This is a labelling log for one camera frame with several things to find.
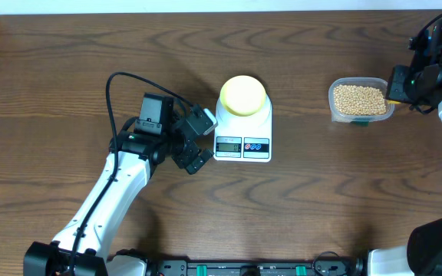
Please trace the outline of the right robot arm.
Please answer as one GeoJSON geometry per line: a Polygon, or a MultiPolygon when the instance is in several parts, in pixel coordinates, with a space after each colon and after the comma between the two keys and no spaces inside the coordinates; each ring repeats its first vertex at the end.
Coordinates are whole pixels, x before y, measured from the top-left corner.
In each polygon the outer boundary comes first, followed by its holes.
{"type": "MultiPolygon", "coordinates": [[[[409,48],[412,62],[393,68],[385,97],[422,114],[436,110],[442,123],[442,14],[410,39],[409,48]]],[[[366,273],[442,275],[442,218],[413,230],[405,246],[370,251],[366,273]]]]}

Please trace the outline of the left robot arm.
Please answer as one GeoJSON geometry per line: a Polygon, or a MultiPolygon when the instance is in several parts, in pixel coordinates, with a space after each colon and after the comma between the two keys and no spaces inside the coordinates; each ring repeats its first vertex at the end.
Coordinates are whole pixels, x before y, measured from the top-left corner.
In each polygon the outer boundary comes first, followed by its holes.
{"type": "Polygon", "coordinates": [[[26,251],[26,275],[148,275],[147,260],[126,251],[111,257],[117,230],[137,194],[167,157],[196,173],[213,155],[195,141],[217,126],[210,110],[196,105],[180,116],[169,104],[143,107],[116,132],[93,189],[72,220],[49,244],[26,251]]]}

